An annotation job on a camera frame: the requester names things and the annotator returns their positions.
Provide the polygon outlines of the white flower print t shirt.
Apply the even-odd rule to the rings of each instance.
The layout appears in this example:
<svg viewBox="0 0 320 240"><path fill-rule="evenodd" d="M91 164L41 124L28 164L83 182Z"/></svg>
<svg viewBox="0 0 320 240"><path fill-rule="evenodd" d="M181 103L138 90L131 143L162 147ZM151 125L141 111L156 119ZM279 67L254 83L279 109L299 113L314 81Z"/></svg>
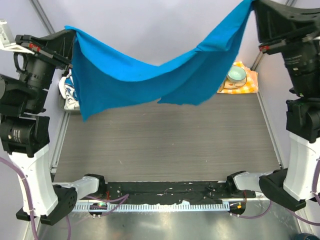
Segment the white flower print t shirt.
<svg viewBox="0 0 320 240"><path fill-rule="evenodd" d="M59 93L62 97L62 106L65 111L80 111L80 104L75 90L72 70L65 72L58 83Z"/></svg>

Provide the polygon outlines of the dark grey plastic basket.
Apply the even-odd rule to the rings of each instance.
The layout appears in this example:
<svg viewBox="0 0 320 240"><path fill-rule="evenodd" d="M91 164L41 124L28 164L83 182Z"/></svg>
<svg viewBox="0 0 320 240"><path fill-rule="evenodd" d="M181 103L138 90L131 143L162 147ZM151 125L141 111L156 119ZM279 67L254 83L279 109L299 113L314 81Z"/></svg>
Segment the dark grey plastic basket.
<svg viewBox="0 0 320 240"><path fill-rule="evenodd" d="M80 115L81 112L79 109L76 110L66 110L65 107L65 99L63 99L61 96L58 97L58 106L66 113L69 113L71 115Z"/></svg>

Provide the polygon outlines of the light blue ceramic bowl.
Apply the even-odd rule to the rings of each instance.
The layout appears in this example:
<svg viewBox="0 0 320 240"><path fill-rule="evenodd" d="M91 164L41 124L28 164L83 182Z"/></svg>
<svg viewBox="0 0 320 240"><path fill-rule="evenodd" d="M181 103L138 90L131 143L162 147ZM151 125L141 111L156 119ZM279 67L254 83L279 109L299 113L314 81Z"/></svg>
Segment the light blue ceramic bowl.
<svg viewBox="0 0 320 240"><path fill-rule="evenodd" d="M243 68L233 65L229 69L226 77L229 81L233 83L237 83L245 80L246 76L247 76L246 71Z"/></svg>

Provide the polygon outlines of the orange checkered cloth napkin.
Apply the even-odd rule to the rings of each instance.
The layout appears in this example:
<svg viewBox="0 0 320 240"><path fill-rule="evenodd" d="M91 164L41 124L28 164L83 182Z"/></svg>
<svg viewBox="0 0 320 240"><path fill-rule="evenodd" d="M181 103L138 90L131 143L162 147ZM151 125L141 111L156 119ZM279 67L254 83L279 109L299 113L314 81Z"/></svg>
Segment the orange checkered cloth napkin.
<svg viewBox="0 0 320 240"><path fill-rule="evenodd" d="M246 67L241 61L236 61L232 65L241 67L246 72L247 81L244 86L237 89L224 89L217 91L218 94L253 94L259 91L258 73Z"/></svg>

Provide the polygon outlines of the blue t shirt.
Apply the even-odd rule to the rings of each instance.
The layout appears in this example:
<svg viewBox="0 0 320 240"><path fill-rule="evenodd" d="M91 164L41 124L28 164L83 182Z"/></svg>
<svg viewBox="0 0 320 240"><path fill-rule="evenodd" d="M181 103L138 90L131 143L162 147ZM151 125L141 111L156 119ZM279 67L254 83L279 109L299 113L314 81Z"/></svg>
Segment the blue t shirt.
<svg viewBox="0 0 320 240"><path fill-rule="evenodd" d="M157 101L198 106L219 89L236 59L253 2L238 4L194 49L155 66L75 28L72 71L83 120Z"/></svg>

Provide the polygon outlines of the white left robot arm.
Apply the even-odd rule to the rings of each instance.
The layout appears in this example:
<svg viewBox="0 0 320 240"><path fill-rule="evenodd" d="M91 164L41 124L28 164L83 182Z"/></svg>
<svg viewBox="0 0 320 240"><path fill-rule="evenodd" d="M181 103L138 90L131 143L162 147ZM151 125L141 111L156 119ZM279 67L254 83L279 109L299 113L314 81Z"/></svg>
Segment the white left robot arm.
<svg viewBox="0 0 320 240"><path fill-rule="evenodd" d="M53 226L66 217L76 202L87 196L100 200L107 192L105 178L86 174L62 185L52 183L49 122L44 105L55 70L72 68L76 33L61 30L45 37L13 36L0 29L0 47L13 52L19 78L0 77L0 140L10 160L22 172L23 207L19 220L38 217Z"/></svg>

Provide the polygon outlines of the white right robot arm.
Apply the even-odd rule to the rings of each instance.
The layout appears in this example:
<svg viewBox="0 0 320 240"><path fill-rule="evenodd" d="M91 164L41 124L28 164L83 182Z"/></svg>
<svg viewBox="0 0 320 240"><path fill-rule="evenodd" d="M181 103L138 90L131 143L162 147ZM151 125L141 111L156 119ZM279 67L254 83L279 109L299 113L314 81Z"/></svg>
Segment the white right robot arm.
<svg viewBox="0 0 320 240"><path fill-rule="evenodd" d="M253 3L262 53L280 53L297 96L287 100L290 138L288 167L267 173L239 171L226 179L233 198L243 191L263 193L269 200L298 211L320 198L320 10L295 8L271 0Z"/></svg>

